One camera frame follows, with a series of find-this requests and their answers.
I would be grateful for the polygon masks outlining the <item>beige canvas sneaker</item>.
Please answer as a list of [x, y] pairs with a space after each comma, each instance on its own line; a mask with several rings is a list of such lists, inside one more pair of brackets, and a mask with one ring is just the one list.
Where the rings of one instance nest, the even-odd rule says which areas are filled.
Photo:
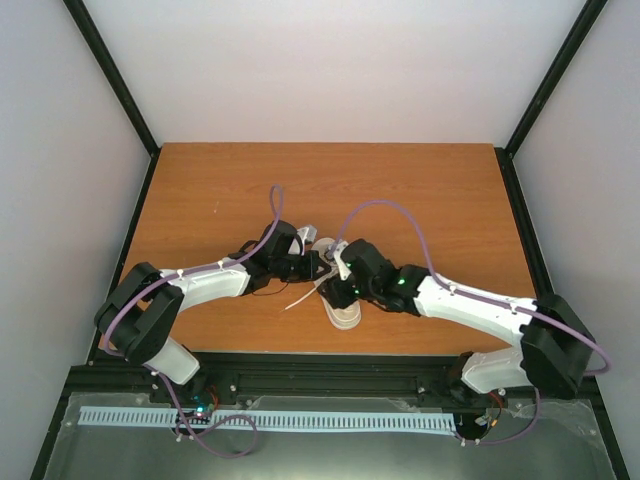
[[[320, 292], [320, 286], [327, 278], [332, 278], [337, 273], [337, 265], [334, 260], [329, 260], [326, 256], [329, 247], [334, 240], [330, 237], [324, 237], [317, 240], [311, 247], [312, 250], [318, 251], [323, 261], [331, 266], [331, 272], [314, 281], [316, 291]], [[320, 296], [325, 312], [331, 324], [339, 330], [350, 330], [355, 328], [361, 320], [361, 308], [358, 302], [354, 302], [344, 309], [332, 307], [324, 296]]]

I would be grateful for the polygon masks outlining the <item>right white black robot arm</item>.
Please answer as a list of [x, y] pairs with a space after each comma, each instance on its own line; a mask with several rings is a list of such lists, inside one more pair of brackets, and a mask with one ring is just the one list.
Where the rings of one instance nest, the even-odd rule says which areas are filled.
[[336, 327], [357, 324], [361, 302], [386, 313], [451, 321], [508, 345], [462, 354], [449, 376], [452, 389], [487, 394], [531, 386], [553, 398], [577, 396], [594, 338], [563, 297], [502, 296], [440, 279], [418, 265], [396, 267], [363, 239], [322, 238], [312, 249], [331, 268], [315, 284]]

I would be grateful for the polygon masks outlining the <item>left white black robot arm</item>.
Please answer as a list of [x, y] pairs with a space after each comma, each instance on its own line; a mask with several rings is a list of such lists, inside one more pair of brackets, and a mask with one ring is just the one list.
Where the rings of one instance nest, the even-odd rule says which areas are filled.
[[106, 346], [132, 365], [142, 365], [173, 382], [186, 402], [201, 400], [208, 378], [200, 362], [170, 337], [179, 313], [218, 299], [250, 295], [277, 279], [285, 284], [317, 281], [331, 265], [308, 245], [317, 230], [282, 220], [261, 238], [246, 242], [222, 260], [186, 270], [136, 264], [94, 317]]

